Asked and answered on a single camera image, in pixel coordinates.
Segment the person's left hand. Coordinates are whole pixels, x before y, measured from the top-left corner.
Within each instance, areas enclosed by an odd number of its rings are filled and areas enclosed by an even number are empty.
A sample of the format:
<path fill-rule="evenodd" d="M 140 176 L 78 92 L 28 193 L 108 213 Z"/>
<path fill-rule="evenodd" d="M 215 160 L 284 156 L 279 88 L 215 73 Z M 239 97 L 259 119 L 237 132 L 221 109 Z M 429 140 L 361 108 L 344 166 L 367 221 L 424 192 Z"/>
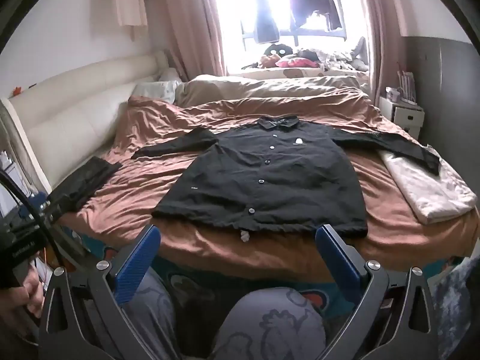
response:
<path fill-rule="evenodd" d="M 38 270 L 31 264 L 21 286 L 1 291 L 1 320 L 9 327 L 20 330 L 23 307 L 36 318 L 41 318 L 44 303 L 43 286 Z"/>

